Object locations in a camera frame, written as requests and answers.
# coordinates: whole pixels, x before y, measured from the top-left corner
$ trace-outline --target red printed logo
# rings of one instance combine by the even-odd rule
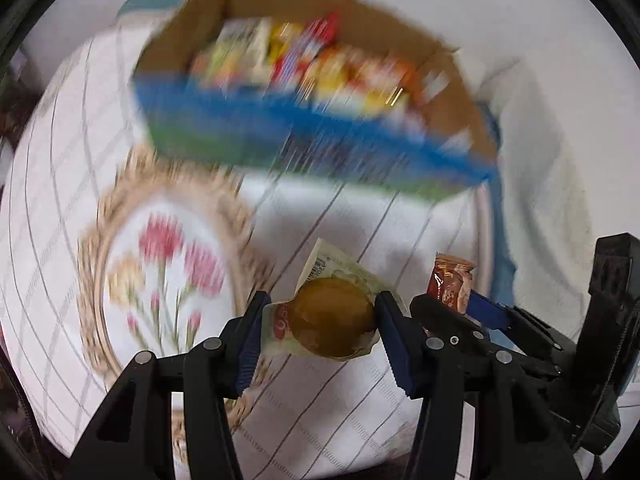
[[[276,305],[276,310],[273,313],[273,335],[276,339],[284,339],[288,327],[287,304],[281,303]]]

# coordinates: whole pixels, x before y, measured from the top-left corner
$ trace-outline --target barcode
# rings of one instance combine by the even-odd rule
[[[311,269],[311,273],[309,274],[308,279],[311,280],[313,278],[317,278],[318,276],[320,276],[320,274],[322,274],[322,271],[324,270],[325,267],[326,267],[326,262],[324,260],[321,260],[320,258],[316,258],[316,261],[314,262],[314,267],[313,269]]]

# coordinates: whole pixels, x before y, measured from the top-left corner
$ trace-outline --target yellow snack wrapper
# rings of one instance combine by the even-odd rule
[[[303,267],[295,297],[262,312],[262,353],[321,356],[346,361],[369,354],[380,339],[375,327],[376,294],[398,293],[351,256],[318,239]]]

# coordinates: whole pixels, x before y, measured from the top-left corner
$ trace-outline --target round brown cake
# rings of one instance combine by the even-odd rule
[[[373,305],[353,283],[340,278],[306,282],[288,304],[289,327],[310,352],[345,358],[364,348],[376,329]]]

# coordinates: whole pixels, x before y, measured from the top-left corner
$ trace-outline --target metal rivet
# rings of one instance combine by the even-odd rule
[[[444,346],[444,341],[439,337],[430,337],[427,339],[427,348],[431,350],[440,350]]]
[[[138,352],[134,359],[139,365],[145,365],[149,361],[151,361],[152,353],[149,350],[143,350],[142,352]]]
[[[509,352],[507,352],[506,350],[498,350],[495,353],[495,358],[498,359],[498,361],[500,361],[503,364],[509,364],[513,357],[511,356],[511,354]]]
[[[219,337],[210,337],[209,339],[205,339],[203,346],[207,350],[217,350],[222,346],[222,339]]]

